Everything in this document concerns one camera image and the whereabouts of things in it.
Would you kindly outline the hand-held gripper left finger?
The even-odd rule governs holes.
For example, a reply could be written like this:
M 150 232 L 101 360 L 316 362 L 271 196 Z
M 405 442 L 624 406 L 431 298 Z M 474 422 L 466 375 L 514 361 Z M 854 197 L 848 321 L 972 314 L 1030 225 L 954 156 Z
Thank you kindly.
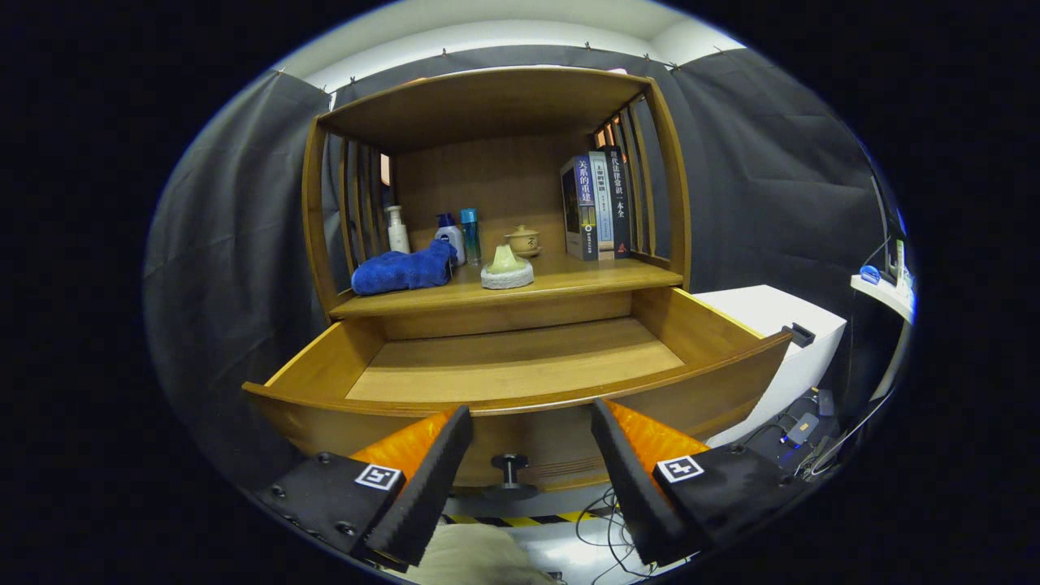
M 320 452 L 256 497 L 277 518 L 353 560 L 419 566 L 473 440 L 470 409 L 412 423 L 350 457 Z

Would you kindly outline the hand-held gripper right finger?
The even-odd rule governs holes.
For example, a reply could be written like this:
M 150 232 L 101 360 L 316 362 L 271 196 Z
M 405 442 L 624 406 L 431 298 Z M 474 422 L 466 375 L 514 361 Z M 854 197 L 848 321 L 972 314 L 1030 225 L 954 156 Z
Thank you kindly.
M 591 405 L 591 433 L 645 564 L 732 545 L 808 489 L 754 449 L 706 447 L 601 397 Z

